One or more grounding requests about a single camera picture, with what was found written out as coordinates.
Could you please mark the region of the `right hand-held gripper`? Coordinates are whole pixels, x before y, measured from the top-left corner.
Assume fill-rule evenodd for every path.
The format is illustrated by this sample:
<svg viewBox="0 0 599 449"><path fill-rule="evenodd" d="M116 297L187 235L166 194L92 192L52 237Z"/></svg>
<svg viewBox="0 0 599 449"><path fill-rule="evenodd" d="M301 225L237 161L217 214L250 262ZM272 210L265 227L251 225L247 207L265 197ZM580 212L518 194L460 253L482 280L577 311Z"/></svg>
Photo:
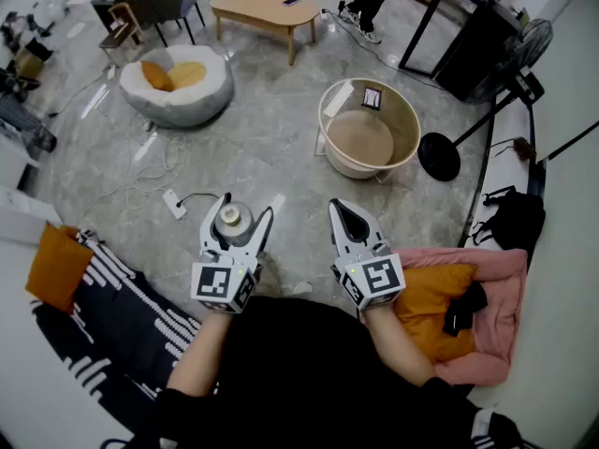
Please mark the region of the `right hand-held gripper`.
<svg viewBox="0 0 599 449"><path fill-rule="evenodd" d="M406 288L400 257L386 242L378 220L361 206L329 202L331 239L340 255L331 266L359 311L394 301ZM358 253L358 246L368 248Z"/></svg>

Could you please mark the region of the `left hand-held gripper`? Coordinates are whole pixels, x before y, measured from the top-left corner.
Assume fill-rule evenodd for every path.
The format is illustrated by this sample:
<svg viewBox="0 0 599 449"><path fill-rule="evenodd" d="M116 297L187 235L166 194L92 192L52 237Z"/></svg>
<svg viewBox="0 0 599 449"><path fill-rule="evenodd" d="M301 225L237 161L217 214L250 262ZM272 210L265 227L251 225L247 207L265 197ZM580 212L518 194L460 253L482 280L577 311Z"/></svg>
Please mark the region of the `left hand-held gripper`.
<svg viewBox="0 0 599 449"><path fill-rule="evenodd" d="M268 206L229 247L215 221L230 202L231 193L218 197L200 225L200 260L192 265L190 293L210 311L241 313L259 281L257 257L268 240L274 212Z"/></svg>

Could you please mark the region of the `person's right forearm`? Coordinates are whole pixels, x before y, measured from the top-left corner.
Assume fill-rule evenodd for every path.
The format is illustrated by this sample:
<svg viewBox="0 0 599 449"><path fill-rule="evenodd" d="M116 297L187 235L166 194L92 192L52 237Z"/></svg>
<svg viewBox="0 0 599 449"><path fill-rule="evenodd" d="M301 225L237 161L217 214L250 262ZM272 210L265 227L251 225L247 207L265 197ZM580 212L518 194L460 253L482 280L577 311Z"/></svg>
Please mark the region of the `person's right forearm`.
<svg viewBox="0 0 599 449"><path fill-rule="evenodd" d="M362 319L376 352L388 368L418 387L436 376L430 360L412 341L390 306L369 308L362 313Z"/></svg>

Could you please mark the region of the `person's left forearm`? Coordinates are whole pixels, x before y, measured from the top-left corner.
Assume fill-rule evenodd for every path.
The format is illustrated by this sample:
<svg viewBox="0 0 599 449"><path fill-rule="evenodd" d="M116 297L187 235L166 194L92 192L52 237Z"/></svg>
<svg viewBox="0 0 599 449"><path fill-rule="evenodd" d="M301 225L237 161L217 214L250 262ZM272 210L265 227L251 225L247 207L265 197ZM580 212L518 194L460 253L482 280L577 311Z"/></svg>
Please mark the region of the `person's left forearm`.
<svg viewBox="0 0 599 449"><path fill-rule="evenodd" d="M211 312L169 376L167 389L190 397L213 392L232 313Z"/></svg>

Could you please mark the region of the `white power strip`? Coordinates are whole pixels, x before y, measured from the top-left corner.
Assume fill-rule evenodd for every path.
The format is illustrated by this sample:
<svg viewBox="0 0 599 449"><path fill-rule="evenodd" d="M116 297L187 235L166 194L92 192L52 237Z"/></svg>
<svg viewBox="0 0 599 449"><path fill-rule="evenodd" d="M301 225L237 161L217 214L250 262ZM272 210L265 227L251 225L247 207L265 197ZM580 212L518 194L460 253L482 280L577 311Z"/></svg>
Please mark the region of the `white power strip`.
<svg viewBox="0 0 599 449"><path fill-rule="evenodd" d="M166 192L163 193L163 200L176 220L181 220L182 217L187 213L182 201L177 197L172 189L167 189Z"/></svg>

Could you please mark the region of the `round beige basket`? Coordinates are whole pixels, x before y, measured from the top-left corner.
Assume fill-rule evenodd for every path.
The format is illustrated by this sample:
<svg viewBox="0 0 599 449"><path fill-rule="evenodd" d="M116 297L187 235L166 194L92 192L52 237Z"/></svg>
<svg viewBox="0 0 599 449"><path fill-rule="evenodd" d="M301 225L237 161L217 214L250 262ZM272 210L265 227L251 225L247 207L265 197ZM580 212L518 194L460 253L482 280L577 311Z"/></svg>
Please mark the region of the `round beige basket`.
<svg viewBox="0 0 599 449"><path fill-rule="evenodd" d="M382 91L380 110L361 105L365 87ZM413 106L397 90L377 80L351 78L331 85L318 110L314 153L324 155L345 177L385 181L415 154L420 123Z"/></svg>

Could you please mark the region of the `white grey bean bag chair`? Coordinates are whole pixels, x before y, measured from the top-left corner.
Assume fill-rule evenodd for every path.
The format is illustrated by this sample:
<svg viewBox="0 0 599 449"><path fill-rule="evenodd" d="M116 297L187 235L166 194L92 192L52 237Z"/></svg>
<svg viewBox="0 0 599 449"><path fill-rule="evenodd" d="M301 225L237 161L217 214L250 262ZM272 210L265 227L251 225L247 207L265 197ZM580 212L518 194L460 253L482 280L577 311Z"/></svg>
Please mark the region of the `white grey bean bag chair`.
<svg viewBox="0 0 599 449"><path fill-rule="evenodd" d="M207 68L203 81L175 90L156 90L144 78L141 61L160 65L166 72L183 62L201 62ZM208 46L174 45L145 53L124 66L119 80L124 100L143 117L166 128L191 128L204 124L224 110L234 93L226 59Z"/></svg>

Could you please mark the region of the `person's black shirt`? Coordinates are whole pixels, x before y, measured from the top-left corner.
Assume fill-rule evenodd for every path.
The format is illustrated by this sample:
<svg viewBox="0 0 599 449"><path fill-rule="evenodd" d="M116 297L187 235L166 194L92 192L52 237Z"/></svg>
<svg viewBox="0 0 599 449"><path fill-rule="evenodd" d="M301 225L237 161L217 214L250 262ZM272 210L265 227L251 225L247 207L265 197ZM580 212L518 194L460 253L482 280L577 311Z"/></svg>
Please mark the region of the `person's black shirt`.
<svg viewBox="0 0 599 449"><path fill-rule="evenodd" d="M162 390L124 449L523 449L516 424L435 377L388 368L362 313L252 297L213 392Z"/></svg>

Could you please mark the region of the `black backpack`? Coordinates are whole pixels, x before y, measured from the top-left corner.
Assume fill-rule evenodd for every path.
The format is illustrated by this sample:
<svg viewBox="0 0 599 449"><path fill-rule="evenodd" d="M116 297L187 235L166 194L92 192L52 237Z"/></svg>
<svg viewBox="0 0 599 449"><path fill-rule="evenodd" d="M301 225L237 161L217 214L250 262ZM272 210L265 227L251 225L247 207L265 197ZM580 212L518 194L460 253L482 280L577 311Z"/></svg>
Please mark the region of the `black backpack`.
<svg viewBox="0 0 599 449"><path fill-rule="evenodd" d="M546 211L539 195L523 194L514 185L484 194L484 207L496 206L496 212L471 236L474 246L493 239L502 250L520 249L527 254L527 266L541 235Z"/></svg>

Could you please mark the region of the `pink blanket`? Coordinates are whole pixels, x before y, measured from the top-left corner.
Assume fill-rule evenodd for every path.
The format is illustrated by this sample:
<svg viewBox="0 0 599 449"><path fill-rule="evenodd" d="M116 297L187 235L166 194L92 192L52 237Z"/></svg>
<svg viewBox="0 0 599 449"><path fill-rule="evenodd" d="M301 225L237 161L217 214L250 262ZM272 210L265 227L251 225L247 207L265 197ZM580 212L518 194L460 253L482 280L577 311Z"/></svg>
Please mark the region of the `pink blanket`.
<svg viewBox="0 0 599 449"><path fill-rule="evenodd" d="M507 379L519 330L521 303L527 278L523 250L493 251L474 248L419 248L398 250L403 270L428 266L476 266L471 283L478 282L487 305L471 313L475 350L468 355L433 364L449 384L495 385Z"/></svg>

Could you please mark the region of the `round yellow cushion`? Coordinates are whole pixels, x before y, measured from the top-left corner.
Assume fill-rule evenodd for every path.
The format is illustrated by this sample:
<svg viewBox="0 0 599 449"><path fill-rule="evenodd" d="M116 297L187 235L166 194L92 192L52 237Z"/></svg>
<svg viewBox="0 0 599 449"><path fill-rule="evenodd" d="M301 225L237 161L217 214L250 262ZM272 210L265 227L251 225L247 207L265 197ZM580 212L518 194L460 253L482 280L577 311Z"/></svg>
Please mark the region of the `round yellow cushion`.
<svg viewBox="0 0 599 449"><path fill-rule="evenodd" d="M201 62L183 62L172 67L167 75L172 83L172 90L193 86L203 81L207 68Z"/></svg>

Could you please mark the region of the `small orange cushion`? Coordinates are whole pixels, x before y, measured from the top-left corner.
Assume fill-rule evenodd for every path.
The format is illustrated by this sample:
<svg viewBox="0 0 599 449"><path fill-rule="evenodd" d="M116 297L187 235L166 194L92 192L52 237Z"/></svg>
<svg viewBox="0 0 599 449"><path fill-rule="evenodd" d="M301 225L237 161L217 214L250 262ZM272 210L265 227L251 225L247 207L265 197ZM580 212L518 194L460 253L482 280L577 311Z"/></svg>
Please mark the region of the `small orange cushion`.
<svg viewBox="0 0 599 449"><path fill-rule="evenodd" d="M160 65L149 61L141 61L140 63L144 78L154 89L163 92L172 92L174 90L174 84L170 76Z"/></svg>

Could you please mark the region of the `white sofa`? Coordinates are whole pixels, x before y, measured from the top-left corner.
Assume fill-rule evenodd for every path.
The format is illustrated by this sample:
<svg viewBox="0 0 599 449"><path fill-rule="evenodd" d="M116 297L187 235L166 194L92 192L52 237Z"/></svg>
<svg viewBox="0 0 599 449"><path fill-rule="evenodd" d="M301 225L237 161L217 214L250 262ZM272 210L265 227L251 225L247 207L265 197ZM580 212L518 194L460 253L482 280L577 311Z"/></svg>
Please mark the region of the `white sofa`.
<svg viewBox="0 0 599 449"><path fill-rule="evenodd" d="M37 248L0 239L0 433L15 449L98 449L132 433L50 347L24 290Z"/></svg>

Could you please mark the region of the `black pedestal fan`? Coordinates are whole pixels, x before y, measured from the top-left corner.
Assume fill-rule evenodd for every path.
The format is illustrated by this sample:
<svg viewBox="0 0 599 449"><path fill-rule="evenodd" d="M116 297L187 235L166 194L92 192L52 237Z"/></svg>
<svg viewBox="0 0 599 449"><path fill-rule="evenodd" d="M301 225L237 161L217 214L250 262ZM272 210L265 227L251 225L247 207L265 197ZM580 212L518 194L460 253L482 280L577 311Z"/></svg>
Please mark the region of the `black pedestal fan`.
<svg viewBox="0 0 599 449"><path fill-rule="evenodd" d="M531 107L545 89L532 72L553 38L551 22L534 19L506 40L496 63L487 76L471 92L474 101L489 101L490 110L455 140L431 132L423 136L417 148L419 163L438 181L452 181L460 173L458 146L494 119L495 115L515 101Z"/></svg>

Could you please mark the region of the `black table frame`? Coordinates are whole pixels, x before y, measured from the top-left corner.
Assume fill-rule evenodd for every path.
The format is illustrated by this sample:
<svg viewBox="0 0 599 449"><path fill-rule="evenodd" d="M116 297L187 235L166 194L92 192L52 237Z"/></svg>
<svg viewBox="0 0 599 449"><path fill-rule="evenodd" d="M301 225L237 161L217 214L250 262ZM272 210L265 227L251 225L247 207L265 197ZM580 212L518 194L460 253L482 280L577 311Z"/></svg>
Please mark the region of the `black table frame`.
<svg viewBox="0 0 599 449"><path fill-rule="evenodd" d="M457 36L447 47L432 71L408 65L432 15L442 0L431 0L417 27L399 69L435 80L460 101L476 101L474 90L490 73L504 50L506 41L516 36L520 22L497 0L467 0L475 6Z"/></svg>

